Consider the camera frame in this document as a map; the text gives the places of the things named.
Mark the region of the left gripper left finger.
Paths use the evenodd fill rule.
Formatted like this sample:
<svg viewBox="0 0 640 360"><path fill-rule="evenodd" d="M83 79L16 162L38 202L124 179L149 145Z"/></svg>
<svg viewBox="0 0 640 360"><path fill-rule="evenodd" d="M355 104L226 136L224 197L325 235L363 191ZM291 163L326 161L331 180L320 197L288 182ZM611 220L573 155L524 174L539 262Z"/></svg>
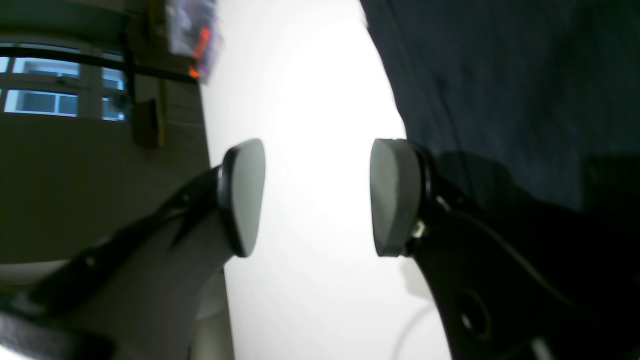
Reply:
<svg viewBox="0 0 640 360"><path fill-rule="evenodd" d="M18 360L184 360L207 282L258 239L264 143L243 141L166 202L1 303Z"/></svg>

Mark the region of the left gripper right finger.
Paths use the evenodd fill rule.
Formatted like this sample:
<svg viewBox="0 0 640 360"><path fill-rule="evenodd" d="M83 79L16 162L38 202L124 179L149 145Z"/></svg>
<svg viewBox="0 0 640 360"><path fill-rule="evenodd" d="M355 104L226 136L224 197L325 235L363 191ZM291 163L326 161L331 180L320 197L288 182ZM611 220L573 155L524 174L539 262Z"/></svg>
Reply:
<svg viewBox="0 0 640 360"><path fill-rule="evenodd" d="M637 360L639 234L527 198L483 209L421 146L370 152L375 251L414 260L453 360Z"/></svg>

